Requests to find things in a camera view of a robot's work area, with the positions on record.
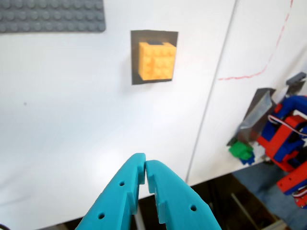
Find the yellow lego brick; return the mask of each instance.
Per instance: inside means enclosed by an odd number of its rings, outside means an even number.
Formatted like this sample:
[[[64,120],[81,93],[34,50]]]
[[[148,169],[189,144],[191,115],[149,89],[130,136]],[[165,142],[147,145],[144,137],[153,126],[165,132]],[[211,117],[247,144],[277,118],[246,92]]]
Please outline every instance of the yellow lego brick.
[[[139,75],[141,78],[144,81],[172,79],[176,47],[168,42],[162,45],[140,42],[139,46]]]

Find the white wall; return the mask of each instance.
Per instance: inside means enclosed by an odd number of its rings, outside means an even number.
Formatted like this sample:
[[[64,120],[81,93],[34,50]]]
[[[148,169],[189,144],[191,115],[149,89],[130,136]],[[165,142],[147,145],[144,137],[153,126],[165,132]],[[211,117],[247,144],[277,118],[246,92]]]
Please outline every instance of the white wall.
[[[256,89],[279,90],[287,78],[307,71],[306,7],[303,0],[293,4],[291,0],[236,2],[189,185],[242,168],[226,144],[243,120]]]
[[[233,4],[106,0],[102,34],[0,35],[1,222],[83,216],[136,152],[185,179]],[[179,32],[172,82],[131,86],[143,29]]]

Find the green lego piece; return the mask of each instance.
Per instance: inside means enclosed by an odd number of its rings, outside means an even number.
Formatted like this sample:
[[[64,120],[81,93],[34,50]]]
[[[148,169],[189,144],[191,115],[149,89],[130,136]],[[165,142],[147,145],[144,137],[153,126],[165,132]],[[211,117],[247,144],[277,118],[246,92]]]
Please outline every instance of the green lego piece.
[[[238,140],[229,148],[229,151],[234,157],[247,161],[252,157],[253,147]]]

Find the wire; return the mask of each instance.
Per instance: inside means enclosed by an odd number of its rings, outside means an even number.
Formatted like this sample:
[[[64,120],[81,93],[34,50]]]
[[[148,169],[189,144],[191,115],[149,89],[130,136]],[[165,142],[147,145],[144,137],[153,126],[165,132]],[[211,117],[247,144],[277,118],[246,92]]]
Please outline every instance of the wire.
[[[295,128],[291,127],[289,124],[285,123],[283,120],[275,117],[275,116],[272,116],[272,115],[268,115],[268,120],[273,123],[273,124],[282,124],[286,127],[288,127],[289,129],[291,129],[293,132],[296,132],[297,134],[301,135],[301,136],[304,136],[304,137],[307,137],[307,134],[306,133],[301,133],[299,131],[297,131]]]
[[[298,194],[292,193],[292,196],[293,196],[293,197],[301,197],[301,196],[307,194],[307,189],[306,189],[306,188],[307,188],[307,185],[305,185],[305,186],[299,188],[298,191],[299,191],[299,190],[303,190],[303,189],[305,189],[305,190],[304,190],[303,192],[301,192],[301,193],[298,193]]]

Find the gray lego baseplate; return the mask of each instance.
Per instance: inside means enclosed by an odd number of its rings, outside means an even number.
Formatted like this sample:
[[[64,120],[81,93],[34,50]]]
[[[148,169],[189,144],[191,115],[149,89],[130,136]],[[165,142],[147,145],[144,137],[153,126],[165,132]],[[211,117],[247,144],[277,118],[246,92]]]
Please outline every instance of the gray lego baseplate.
[[[102,0],[0,0],[0,33],[105,29]]]

